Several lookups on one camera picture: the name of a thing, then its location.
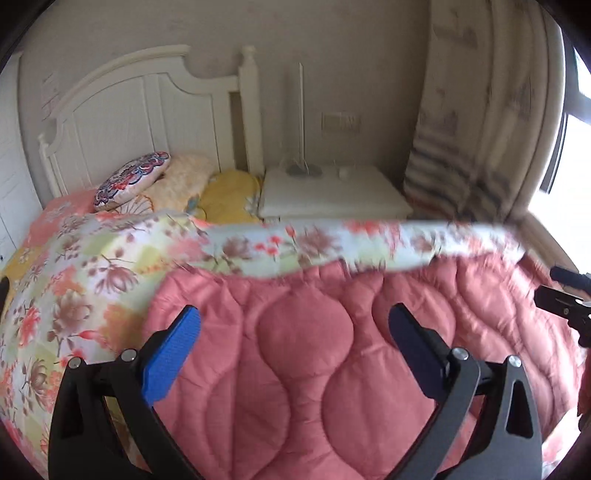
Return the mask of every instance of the window frame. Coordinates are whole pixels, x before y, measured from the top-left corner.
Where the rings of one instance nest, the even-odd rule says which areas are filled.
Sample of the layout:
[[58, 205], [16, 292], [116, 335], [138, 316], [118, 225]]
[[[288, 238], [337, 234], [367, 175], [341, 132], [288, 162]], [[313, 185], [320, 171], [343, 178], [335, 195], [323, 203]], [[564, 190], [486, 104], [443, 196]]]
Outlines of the window frame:
[[560, 166], [560, 159], [564, 147], [564, 139], [569, 123], [569, 116], [578, 118], [582, 122], [591, 125], [591, 98], [586, 97], [579, 90], [579, 68], [577, 65], [576, 51], [573, 43], [564, 35], [564, 59], [566, 78], [564, 84], [564, 106], [558, 136], [554, 151], [542, 183], [540, 190], [544, 193], [550, 193], [554, 185], [554, 179]]

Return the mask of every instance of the curtain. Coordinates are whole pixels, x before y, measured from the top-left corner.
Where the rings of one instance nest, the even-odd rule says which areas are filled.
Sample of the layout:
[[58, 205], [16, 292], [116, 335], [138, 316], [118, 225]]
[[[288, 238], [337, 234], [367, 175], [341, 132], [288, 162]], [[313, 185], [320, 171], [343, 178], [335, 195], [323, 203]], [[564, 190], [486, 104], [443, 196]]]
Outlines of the curtain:
[[535, 0], [433, 0], [405, 194], [430, 216], [520, 220], [563, 104], [561, 32]]

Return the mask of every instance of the floral blanket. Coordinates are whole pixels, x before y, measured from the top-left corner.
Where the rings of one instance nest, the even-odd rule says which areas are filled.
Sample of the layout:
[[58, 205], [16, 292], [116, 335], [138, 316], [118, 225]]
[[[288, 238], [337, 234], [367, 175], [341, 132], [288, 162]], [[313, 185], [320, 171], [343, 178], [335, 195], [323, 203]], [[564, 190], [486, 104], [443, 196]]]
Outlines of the floral blanket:
[[48, 242], [29, 237], [4, 274], [0, 418], [40, 474], [68, 360], [116, 358], [141, 346], [141, 327], [164, 276], [187, 264], [273, 277], [343, 258], [351, 270], [405, 270], [435, 255], [523, 254], [502, 227], [425, 222], [310, 221], [212, 226], [187, 215], [69, 216]]

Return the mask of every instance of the wall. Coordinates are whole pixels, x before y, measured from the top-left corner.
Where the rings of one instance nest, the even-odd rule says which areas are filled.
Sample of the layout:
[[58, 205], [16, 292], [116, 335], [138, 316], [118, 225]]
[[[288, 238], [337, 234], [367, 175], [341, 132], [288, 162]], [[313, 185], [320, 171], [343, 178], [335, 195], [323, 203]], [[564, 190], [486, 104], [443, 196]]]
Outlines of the wall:
[[[105, 62], [142, 48], [192, 46], [198, 77], [236, 72], [257, 47], [265, 162], [298, 155], [297, 62], [306, 68], [307, 156], [315, 163], [378, 164], [401, 181], [426, 65], [428, 0], [57, 0], [21, 43], [21, 128], [41, 201], [41, 80], [64, 94]], [[323, 134], [322, 112], [362, 115], [359, 135]]]

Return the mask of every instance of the wall outlet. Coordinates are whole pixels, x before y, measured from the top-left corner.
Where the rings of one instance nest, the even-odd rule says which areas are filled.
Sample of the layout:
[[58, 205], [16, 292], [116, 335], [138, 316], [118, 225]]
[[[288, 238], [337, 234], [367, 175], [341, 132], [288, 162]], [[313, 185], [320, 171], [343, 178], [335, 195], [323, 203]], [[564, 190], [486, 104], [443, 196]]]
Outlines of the wall outlet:
[[361, 132], [361, 115], [346, 112], [322, 113], [322, 131], [358, 134]]

